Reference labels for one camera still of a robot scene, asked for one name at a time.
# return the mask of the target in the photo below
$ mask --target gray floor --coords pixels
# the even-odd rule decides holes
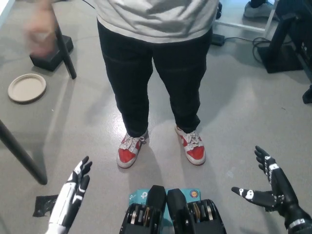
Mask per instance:
[[[242,9],[246,2],[239,4]],[[49,183],[38,185],[1,145],[1,234],[44,233],[49,217],[32,217],[35,197],[57,194],[85,155],[94,162],[91,183],[70,233],[118,233],[128,194],[153,184],[200,188],[202,198],[217,204],[229,234],[285,233],[277,214],[266,214],[231,192],[232,186],[269,189],[253,156],[256,144],[276,157],[300,204],[312,213],[312,107],[301,100],[310,84],[303,71],[268,75],[253,59],[248,42],[211,47],[200,88],[199,130],[208,155],[201,167],[183,155],[168,95],[154,72],[149,83],[150,143],[132,168],[121,170],[116,154],[125,129],[105,73],[94,10],[79,0],[55,4],[63,33],[74,41],[71,57],[78,77],[72,81],[64,65],[55,73],[32,66],[22,26],[33,6],[17,1],[0,31],[0,118],[45,166]],[[241,20],[241,12],[235,17]],[[220,26],[215,30],[228,37],[259,36]],[[10,82],[30,72],[44,75],[45,95],[30,105],[11,102]]]

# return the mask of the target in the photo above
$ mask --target blue box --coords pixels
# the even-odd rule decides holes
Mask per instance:
[[[194,202],[200,200],[200,190],[199,189],[180,189],[185,198],[186,202]],[[129,195],[129,205],[133,203],[143,204],[146,203],[147,193],[149,189],[139,189],[136,190],[134,193]],[[172,220],[169,215],[168,206],[166,205],[164,217],[162,220],[162,231],[160,233],[169,233],[171,227],[172,227]]]

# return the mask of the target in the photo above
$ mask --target blurred hand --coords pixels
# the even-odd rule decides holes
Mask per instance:
[[[56,21],[52,7],[38,8],[25,27],[27,44],[31,53],[43,57],[55,46]]]

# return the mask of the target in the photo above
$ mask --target jeans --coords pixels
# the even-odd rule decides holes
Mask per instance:
[[[127,133],[142,136],[148,128],[147,83],[152,58],[170,96],[177,126],[186,133],[200,120],[199,86],[206,72],[212,30],[200,38],[174,43],[148,43],[122,36],[97,22],[108,79],[115,93]]]

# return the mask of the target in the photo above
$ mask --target round dish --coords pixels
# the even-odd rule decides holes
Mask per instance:
[[[46,87],[47,84],[42,76],[25,74],[12,81],[8,94],[13,101],[25,103],[41,97]]]

